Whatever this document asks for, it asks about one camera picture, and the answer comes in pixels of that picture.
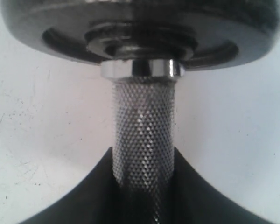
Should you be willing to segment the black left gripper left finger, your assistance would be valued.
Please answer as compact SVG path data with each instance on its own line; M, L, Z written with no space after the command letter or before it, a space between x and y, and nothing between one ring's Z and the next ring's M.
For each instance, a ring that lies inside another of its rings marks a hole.
M116 183L112 173L112 148L95 168L57 202L22 221L23 224L115 224Z

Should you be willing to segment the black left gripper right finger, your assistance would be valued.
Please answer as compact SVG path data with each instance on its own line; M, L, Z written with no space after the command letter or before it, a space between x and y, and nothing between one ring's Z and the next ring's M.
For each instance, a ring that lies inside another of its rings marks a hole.
M224 196L175 148L175 224L262 224L264 219Z

